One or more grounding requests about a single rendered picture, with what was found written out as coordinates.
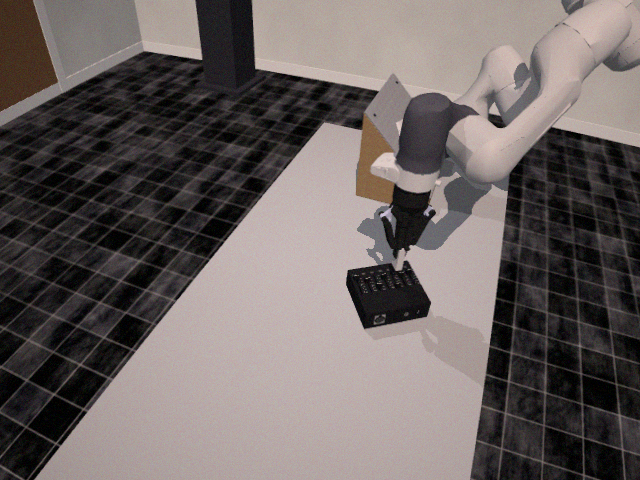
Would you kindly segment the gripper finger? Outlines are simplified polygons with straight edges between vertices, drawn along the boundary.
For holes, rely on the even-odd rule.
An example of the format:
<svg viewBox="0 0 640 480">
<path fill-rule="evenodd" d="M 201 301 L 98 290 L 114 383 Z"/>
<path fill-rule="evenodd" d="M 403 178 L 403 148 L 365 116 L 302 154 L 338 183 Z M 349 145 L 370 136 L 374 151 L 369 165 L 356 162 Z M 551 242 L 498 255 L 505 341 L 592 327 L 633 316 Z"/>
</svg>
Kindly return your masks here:
<svg viewBox="0 0 640 480">
<path fill-rule="evenodd" d="M 402 257 L 401 257 L 399 270 L 402 270 L 404 257 L 406 256 L 405 253 L 406 253 L 406 251 L 410 250 L 409 246 L 410 245 L 412 245 L 412 246 L 416 245 L 416 243 L 418 242 L 418 240 L 419 240 L 420 236 L 422 235 L 424 229 L 426 228 L 428 222 L 430 221 L 430 219 L 435 214 L 436 214 L 436 212 L 435 212 L 435 210 L 433 209 L 433 207 L 431 205 L 428 205 L 428 208 L 423 212 L 423 214 L 421 216 L 420 216 L 420 211 L 418 209 L 414 210 L 411 222 L 408 222 L 406 230 L 405 230 L 404 244 L 403 244 L 403 248 L 402 248 L 403 249 L 403 253 L 402 253 Z M 412 235 L 412 233 L 413 233 L 413 235 Z"/>
<path fill-rule="evenodd" d="M 392 205 L 392 207 L 393 207 L 393 205 Z M 387 211 L 385 211 L 385 212 L 380 211 L 378 213 L 378 215 L 379 215 L 380 219 L 383 222 L 387 242 L 388 242 L 390 248 L 393 249 L 392 265 L 393 265 L 395 271 L 399 271 L 401 257 L 402 257 L 402 253 L 403 253 L 403 249 L 402 248 L 403 248 L 403 242 L 404 242 L 405 228 L 407 227 L 409 213 L 407 211 L 404 211 L 402 213 L 401 222 L 397 221 L 397 219 L 396 219 L 395 236 L 394 236 L 393 235 L 393 230 L 392 230 L 392 225 L 390 223 L 391 219 L 392 219 L 392 217 L 391 217 L 392 216 L 392 213 L 391 213 L 392 207 L 390 209 L 388 209 Z"/>
</svg>

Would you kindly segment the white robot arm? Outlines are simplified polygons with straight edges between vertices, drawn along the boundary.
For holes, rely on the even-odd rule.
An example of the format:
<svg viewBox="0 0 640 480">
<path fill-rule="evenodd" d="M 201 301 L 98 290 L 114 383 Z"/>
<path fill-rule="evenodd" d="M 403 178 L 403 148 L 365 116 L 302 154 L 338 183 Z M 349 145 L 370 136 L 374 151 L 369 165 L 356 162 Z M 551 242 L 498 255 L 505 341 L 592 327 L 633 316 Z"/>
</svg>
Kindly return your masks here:
<svg viewBox="0 0 640 480">
<path fill-rule="evenodd" d="M 640 65 L 640 11 L 633 1 L 561 0 L 568 17 L 536 43 L 529 70 L 514 47 L 501 45 L 455 101 L 440 93 L 412 98 L 396 122 L 398 153 L 383 153 L 370 172 L 423 193 L 440 187 L 442 159 L 450 157 L 470 182 L 500 182 L 578 100 L 597 66 L 623 72 Z M 494 102 L 507 127 L 488 121 Z"/>
</svg>

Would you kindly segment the black lighting desk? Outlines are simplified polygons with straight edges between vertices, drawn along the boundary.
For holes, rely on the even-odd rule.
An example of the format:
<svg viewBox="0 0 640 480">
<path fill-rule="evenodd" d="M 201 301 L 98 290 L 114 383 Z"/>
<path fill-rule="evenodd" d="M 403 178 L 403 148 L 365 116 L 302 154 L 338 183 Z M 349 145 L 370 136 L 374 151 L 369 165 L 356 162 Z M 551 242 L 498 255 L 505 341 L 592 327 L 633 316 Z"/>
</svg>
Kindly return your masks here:
<svg viewBox="0 0 640 480">
<path fill-rule="evenodd" d="M 392 263 L 348 270 L 346 285 L 364 329 L 427 317 L 431 301 L 411 268 L 406 260 L 400 271 Z"/>
</svg>

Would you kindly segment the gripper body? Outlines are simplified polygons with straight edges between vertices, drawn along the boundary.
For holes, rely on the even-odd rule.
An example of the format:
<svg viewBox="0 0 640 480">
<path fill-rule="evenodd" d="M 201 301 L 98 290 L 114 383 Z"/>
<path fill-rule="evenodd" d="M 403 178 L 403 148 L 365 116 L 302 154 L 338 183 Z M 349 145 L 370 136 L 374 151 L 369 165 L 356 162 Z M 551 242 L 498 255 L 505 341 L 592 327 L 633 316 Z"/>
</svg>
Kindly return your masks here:
<svg viewBox="0 0 640 480">
<path fill-rule="evenodd" d="M 402 220 L 402 213 L 404 211 L 407 211 L 410 214 L 408 222 L 411 222 L 414 210 L 418 209 L 421 216 L 423 212 L 428 208 L 430 193 L 431 190 L 423 193 L 408 192 L 394 184 L 392 203 L 389 205 L 389 209 L 393 205 L 391 213 L 399 222 L 401 222 Z"/>
</svg>

